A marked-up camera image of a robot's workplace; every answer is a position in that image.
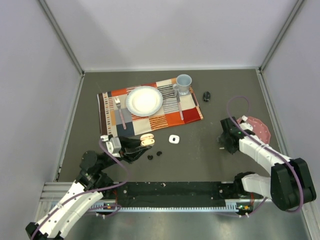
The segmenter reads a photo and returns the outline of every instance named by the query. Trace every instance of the black oval object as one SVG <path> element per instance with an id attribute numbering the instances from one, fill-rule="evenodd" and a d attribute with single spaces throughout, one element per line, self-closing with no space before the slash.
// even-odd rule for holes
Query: black oval object
<path id="1" fill-rule="evenodd" d="M 210 92 L 208 92 L 208 91 L 204 92 L 204 94 L 203 94 L 203 101 L 209 102 L 209 101 L 210 101 L 210 98 L 211 98 Z"/>

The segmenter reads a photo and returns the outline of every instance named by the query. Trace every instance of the placemat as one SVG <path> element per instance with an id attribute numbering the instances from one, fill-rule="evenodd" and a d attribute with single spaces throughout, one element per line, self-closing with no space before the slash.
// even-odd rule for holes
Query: placemat
<path id="1" fill-rule="evenodd" d="M 176 82 L 177 78 L 172 78 L 154 83 L 99 93 L 97 98 L 99 104 L 101 135 L 112 134 L 114 137 L 132 137 L 158 129 L 189 124 L 202 120 L 204 117 L 200 111 L 200 107 L 192 87 L 190 87 L 189 94 L 180 96 L 180 104 L 183 114 L 183 120 L 181 120 L 177 98 L 173 89 L 173 84 Z M 133 115 L 127 109 L 126 99 L 128 94 L 140 86 L 154 87 L 162 94 L 162 107 L 154 115 L 140 117 Z M 119 97 L 120 99 L 121 111 L 125 121 L 126 129 L 123 128 L 119 110 L 115 104 L 114 97 Z"/>

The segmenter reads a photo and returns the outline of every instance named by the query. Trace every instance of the silver fork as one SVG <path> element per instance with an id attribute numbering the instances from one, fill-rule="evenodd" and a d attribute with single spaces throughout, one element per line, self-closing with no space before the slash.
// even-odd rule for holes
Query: silver fork
<path id="1" fill-rule="evenodd" d="M 122 122 L 122 125 L 123 125 L 123 129 L 127 129 L 126 123 L 125 123 L 125 120 L 124 120 L 124 116 L 122 115 L 122 111 L 121 111 L 121 102 L 120 102 L 120 99 L 119 99 L 118 96 L 116 96 L 114 98 L 114 102 L 115 102 L 116 107 L 119 109 L 119 114 L 120 114 L 121 122 Z"/>

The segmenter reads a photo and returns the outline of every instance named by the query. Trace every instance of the plate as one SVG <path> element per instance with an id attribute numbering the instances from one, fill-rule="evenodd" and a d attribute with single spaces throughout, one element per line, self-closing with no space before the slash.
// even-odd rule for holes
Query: plate
<path id="1" fill-rule="evenodd" d="M 247 118 L 246 122 L 252 126 L 255 135 L 257 135 L 257 137 L 265 144 L 269 144 L 271 133 L 268 127 L 258 118 L 252 116 L 248 116 Z M 241 120 L 242 119 L 240 117 L 237 120 L 237 123 L 240 124 Z"/>
<path id="2" fill-rule="evenodd" d="M 129 112 L 139 117 L 149 117 L 162 106 L 161 92 L 152 86 L 139 86 L 131 91 L 126 98 Z"/>

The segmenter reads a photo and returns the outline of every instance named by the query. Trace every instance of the wall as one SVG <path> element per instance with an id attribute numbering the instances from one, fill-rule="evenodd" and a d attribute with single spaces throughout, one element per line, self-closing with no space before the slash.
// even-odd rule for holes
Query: wall
<path id="1" fill-rule="evenodd" d="M 307 0 L 265 70 L 290 154 L 308 163 L 320 195 L 320 1 Z"/>
<path id="2" fill-rule="evenodd" d="M 86 71 L 260 66 L 295 0 L 47 0 Z"/>
<path id="3" fill-rule="evenodd" d="M 80 79 L 36 0 L 1 1 L 0 32 L 0 239 L 26 240 Z"/>

